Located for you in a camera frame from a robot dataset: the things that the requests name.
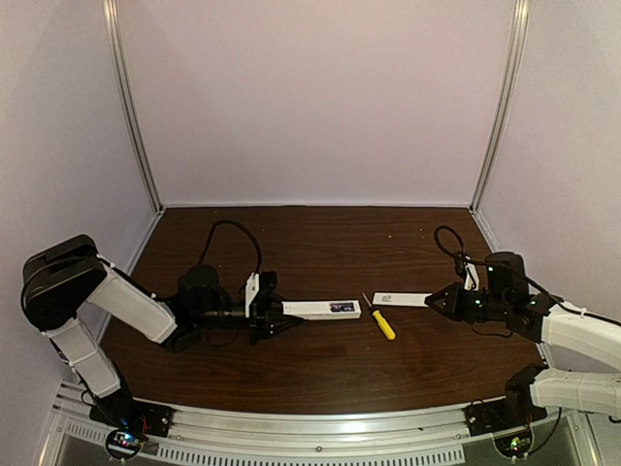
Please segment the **white remote control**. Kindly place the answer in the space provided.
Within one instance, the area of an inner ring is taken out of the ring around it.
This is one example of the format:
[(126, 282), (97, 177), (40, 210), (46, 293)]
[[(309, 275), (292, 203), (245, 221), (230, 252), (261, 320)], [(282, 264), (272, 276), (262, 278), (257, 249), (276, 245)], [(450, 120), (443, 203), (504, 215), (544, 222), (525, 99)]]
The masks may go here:
[[(352, 302), (355, 312), (332, 313), (330, 303)], [(342, 320), (357, 319), (361, 316), (361, 308), (358, 300), (338, 301), (283, 301), (282, 310), (285, 315), (297, 316), (304, 320)]]

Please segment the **yellow handled screwdriver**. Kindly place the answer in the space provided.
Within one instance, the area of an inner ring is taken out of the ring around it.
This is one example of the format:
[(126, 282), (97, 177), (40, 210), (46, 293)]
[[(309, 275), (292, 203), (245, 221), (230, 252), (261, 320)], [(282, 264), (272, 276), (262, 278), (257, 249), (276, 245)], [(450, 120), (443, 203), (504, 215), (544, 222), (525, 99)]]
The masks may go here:
[(394, 341), (396, 339), (396, 333), (393, 330), (392, 326), (385, 319), (385, 317), (381, 314), (379, 308), (375, 307), (371, 300), (368, 298), (365, 292), (362, 293), (362, 297), (370, 309), (371, 316), (375, 320), (378, 328), (381, 330), (383, 335), (388, 341)]

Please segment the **white battery cover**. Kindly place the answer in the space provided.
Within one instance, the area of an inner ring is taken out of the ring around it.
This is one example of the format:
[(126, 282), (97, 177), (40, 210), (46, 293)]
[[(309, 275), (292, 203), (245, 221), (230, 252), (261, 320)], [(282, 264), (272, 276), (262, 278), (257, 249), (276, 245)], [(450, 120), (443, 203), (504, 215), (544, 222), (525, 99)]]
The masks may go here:
[(430, 293), (376, 292), (373, 298), (375, 306), (392, 307), (426, 307)]

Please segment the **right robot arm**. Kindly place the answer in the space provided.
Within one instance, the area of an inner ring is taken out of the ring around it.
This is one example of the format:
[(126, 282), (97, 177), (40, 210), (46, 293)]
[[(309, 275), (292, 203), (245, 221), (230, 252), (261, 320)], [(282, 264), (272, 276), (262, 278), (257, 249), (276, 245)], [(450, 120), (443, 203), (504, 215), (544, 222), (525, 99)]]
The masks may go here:
[(501, 322), (508, 332), (538, 344), (572, 350), (612, 368), (612, 373), (575, 372), (531, 365), (506, 383), (509, 412), (527, 420), (546, 407), (620, 417), (620, 323), (577, 308), (529, 279), (523, 258), (509, 251), (488, 255), (488, 286), (452, 283), (427, 296), (442, 316), (468, 324)]

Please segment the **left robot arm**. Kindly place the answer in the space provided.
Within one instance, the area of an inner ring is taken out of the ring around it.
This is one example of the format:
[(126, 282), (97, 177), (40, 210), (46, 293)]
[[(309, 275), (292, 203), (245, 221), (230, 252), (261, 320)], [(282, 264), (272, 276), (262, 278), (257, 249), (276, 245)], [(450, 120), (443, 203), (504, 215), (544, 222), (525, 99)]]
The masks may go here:
[(178, 279), (174, 295), (160, 297), (102, 256), (84, 234), (28, 258), (22, 279), (20, 305), (27, 320), (65, 358), (93, 401), (120, 416), (129, 411), (132, 396), (82, 320), (83, 309), (99, 309), (172, 353), (191, 349), (213, 329), (245, 330), (256, 344), (303, 323), (283, 311), (274, 272), (251, 273), (245, 297), (237, 302), (217, 271), (198, 262)]

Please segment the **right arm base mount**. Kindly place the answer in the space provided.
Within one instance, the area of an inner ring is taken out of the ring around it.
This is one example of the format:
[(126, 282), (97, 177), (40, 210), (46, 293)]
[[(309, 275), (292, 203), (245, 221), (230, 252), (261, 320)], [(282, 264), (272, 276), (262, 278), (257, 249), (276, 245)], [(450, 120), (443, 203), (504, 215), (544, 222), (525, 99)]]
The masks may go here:
[(556, 433), (562, 418), (557, 413), (552, 428), (543, 439), (537, 439), (533, 424), (547, 418), (547, 410), (534, 404), (530, 394), (536, 376), (545, 370), (541, 365), (528, 365), (505, 385), (505, 396), (498, 400), (475, 399), (463, 410), (471, 437), (493, 435), (496, 451), (515, 462), (528, 459), (543, 449)]

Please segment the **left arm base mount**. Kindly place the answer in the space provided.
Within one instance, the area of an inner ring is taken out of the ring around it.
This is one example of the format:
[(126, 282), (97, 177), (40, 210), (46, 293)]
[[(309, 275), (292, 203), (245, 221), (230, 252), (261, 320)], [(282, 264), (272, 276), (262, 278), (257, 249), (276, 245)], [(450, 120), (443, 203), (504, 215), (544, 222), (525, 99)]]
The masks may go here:
[(120, 388), (111, 395), (98, 397), (85, 384), (92, 400), (89, 418), (105, 423), (113, 430), (106, 435), (104, 449), (112, 460), (125, 464), (135, 458), (151, 437), (168, 436), (174, 409), (167, 405), (137, 400), (120, 375)]

